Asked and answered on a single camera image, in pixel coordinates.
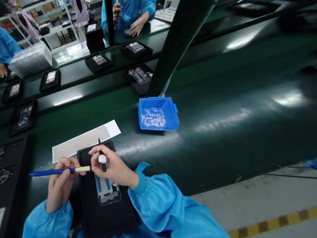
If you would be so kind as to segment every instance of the yellow and black floor tape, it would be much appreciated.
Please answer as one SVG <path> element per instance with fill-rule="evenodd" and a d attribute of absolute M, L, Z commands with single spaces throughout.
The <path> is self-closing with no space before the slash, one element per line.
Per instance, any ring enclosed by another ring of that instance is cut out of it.
<path fill-rule="evenodd" d="M 251 226 L 243 227 L 241 229 L 232 230 L 228 232 L 228 234 L 231 238 L 250 237 L 314 218 L 317 218 L 317 207 L 312 207 L 299 212 L 263 221 Z"/>

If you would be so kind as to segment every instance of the brush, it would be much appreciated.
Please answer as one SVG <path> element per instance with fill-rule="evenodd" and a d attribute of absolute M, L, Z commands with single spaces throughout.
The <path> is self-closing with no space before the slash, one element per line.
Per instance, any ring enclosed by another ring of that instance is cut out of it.
<path fill-rule="evenodd" d="M 39 177 L 39 176 L 48 176 L 52 174 L 62 174 L 66 169 L 60 170 L 42 170 L 42 171 L 35 171 L 29 174 L 30 177 Z M 90 166 L 78 167 L 78 168 L 70 168 L 71 173 L 75 172 L 87 172 L 91 170 Z"/>

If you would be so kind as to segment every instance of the worker's right hand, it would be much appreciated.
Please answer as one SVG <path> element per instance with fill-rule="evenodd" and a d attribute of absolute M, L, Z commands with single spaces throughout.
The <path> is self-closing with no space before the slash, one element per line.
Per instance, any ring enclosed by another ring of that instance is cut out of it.
<path fill-rule="evenodd" d="M 122 8 L 120 3 L 115 3 L 112 8 L 113 26 L 117 25 L 121 17 Z"/>
<path fill-rule="evenodd" d="M 103 172 L 100 168 L 98 160 L 99 151 L 102 151 L 107 157 L 109 167 L 106 172 Z M 138 174 L 129 169 L 116 152 L 113 152 L 104 145 L 97 145 L 89 151 L 89 154 L 94 154 L 91 158 L 91 170 L 98 177 L 110 179 L 119 185 L 128 186 L 132 189 L 135 189 L 139 184 Z"/>
<path fill-rule="evenodd" d="M 8 70 L 4 66 L 4 64 L 0 64 L 0 78 L 4 78 L 8 76 Z"/>

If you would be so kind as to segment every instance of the worker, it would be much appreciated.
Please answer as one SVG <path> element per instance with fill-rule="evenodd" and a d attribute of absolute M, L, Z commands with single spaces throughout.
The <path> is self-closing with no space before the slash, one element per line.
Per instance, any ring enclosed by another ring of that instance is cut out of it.
<path fill-rule="evenodd" d="M 16 40 L 0 27 L 0 78 L 8 75 L 8 64 L 16 52 L 21 50 Z"/>
<path fill-rule="evenodd" d="M 107 157 L 109 168 L 103 172 L 98 162 L 99 151 Z M 138 230 L 117 237 L 226 237 L 229 235 L 213 218 L 210 210 L 183 196 L 173 180 L 166 174 L 145 177 L 135 173 L 122 161 L 116 152 L 104 145 L 91 149 L 92 171 L 101 178 L 110 179 L 122 186 L 128 186 L 131 202 L 140 215 Z M 79 167 L 75 158 L 61 158 L 55 169 Z M 51 175 L 49 192 L 25 220 L 23 238 L 67 237 L 73 218 L 73 210 L 68 197 L 75 175 L 65 170 L 60 176 Z M 76 232 L 76 238 L 83 232 Z"/>
<path fill-rule="evenodd" d="M 76 15 L 77 23 L 89 22 L 89 13 L 85 0 L 69 0 L 69 4 L 73 7 Z"/>
<path fill-rule="evenodd" d="M 113 23 L 114 28 L 125 28 L 130 26 L 130 36 L 139 35 L 144 24 L 151 21 L 155 15 L 156 0 L 127 0 L 116 3 L 112 0 Z M 103 31 L 106 32 L 107 16 L 105 1 L 102 2 L 101 25 Z"/>

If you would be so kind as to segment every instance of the adhesive sheet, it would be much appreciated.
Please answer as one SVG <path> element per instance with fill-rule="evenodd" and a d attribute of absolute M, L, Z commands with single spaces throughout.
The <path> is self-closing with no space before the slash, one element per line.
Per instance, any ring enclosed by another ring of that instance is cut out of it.
<path fill-rule="evenodd" d="M 120 133 L 121 131 L 115 120 L 112 120 L 111 122 L 74 137 L 62 144 L 56 145 L 52 147 L 53 164 L 57 163 L 61 157 L 72 156 L 77 154 L 78 150 L 98 144 L 98 138 L 103 142 Z"/>

